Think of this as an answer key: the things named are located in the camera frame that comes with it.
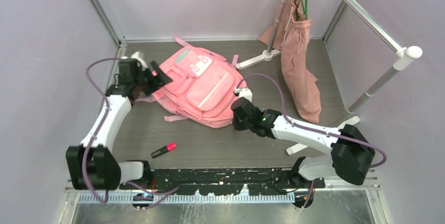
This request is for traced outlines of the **pink student backpack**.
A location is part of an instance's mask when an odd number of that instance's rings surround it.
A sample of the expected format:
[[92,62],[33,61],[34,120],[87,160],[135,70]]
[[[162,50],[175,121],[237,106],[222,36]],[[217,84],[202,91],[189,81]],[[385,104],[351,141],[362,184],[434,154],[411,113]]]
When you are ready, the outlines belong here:
[[230,107],[237,99],[234,89],[247,86],[236,69],[238,55],[229,61],[179,37],[174,39],[182,49],[160,65],[172,82],[143,101],[157,102],[171,113],[164,118],[167,122],[191,119],[216,129],[230,125],[234,118]]

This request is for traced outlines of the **pink capped black marker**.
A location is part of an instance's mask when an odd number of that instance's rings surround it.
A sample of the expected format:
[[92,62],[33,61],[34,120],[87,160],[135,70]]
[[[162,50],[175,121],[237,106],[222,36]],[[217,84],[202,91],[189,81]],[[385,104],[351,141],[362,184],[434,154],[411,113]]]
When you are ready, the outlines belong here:
[[174,150],[176,148],[176,144],[175,143],[169,143],[161,148],[159,148],[158,150],[154,151],[151,153],[151,157],[152,158],[157,158],[161,155],[164,155],[172,150]]

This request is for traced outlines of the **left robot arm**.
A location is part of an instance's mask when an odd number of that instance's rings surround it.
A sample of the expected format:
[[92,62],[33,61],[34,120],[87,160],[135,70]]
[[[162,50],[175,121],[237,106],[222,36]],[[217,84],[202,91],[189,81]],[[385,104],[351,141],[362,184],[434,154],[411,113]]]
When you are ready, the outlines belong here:
[[92,129],[77,146],[66,150],[70,179],[77,190],[115,190],[127,182],[146,189],[153,174],[146,160],[117,162],[112,155],[117,133],[140,93],[150,96],[172,80],[156,61],[147,63],[139,56],[118,60],[112,84],[102,91],[104,104]]

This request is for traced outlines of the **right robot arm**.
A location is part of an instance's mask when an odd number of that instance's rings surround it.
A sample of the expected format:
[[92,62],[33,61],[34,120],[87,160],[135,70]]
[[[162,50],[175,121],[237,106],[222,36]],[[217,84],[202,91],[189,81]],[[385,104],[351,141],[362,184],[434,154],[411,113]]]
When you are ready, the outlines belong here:
[[318,157],[300,157],[294,164],[291,180],[303,188],[312,180],[338,176],[362,185],[371,167],[375,150],[353,125],[322,127],[285,116],[282,112],[261,111],[246,98],[232,105],[235,130],[250,130],[259,137],[293,141],[322,153]]

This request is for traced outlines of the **pink hanging trousers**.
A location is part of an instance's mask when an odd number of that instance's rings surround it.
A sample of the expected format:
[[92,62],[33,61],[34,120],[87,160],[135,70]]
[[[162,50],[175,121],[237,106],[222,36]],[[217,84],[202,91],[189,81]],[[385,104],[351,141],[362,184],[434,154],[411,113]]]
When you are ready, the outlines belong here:
[[321,107],[317,78],[306,68],[311,19],[303,13],[302,0],[287,0],[273,49],[281,51],[281,69],[301,118],[319,123]]

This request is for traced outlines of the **white metal clothes rack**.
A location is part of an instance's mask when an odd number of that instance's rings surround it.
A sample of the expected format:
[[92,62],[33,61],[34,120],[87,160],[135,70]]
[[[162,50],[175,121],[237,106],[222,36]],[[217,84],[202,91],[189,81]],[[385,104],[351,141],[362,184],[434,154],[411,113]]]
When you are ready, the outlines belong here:
[[[273,43],[276,39],[279,25],[281,23],[281,16],[285,9],[285,4],[287,0],[281,0],[279,15],[274,19],[272,23],[272,33],[270,39],[268,40],[268,47],[260,55],[255,56],[251,59],[242,61],[236,64],[239,70],[246,69],[255,64],[263,61],[271,61],[273,57],[280,55],[281,51],[273,49]],[[338,119],[341,125],[346,123],[358,123],[359,117],[355,116],[354,113],[363,106],[366,101],[369,100],[377,91],[379,91],[389,80],[391,80],[397,73],[405,70],[411,63],[419,59],[423,51],[418,46],[402,47],[400,46],[390,35],[388,35],[371,17],[371,15],[360,6],[356,0],[343,0],[343,3],[339,6],[335,17],[333,18],[328,31],[323,38],[324,41],[329,39],[330,34],[337,24],[337,20],[342,15],[345,5],[349,6],[360,18],[368,25],[368,27],[377,34],[382,41],[384,41],[396,54],[398,59],[394,62],[392,67],[389,68],[371,87],[369,87],[351,106],[349,106],[345,112]]]

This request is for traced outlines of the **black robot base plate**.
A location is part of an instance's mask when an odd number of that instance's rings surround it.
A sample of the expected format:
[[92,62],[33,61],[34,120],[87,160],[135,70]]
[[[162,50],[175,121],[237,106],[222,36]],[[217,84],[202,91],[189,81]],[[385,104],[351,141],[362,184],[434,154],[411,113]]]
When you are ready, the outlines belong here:
[[176,195],[235,196],[244,187],[249,196],[284,195],[302,189],[310,183],[298,181],[291,168],[192,168],[153,169],[148,180],[134,182],[144,189],[167,192],[178,187]]

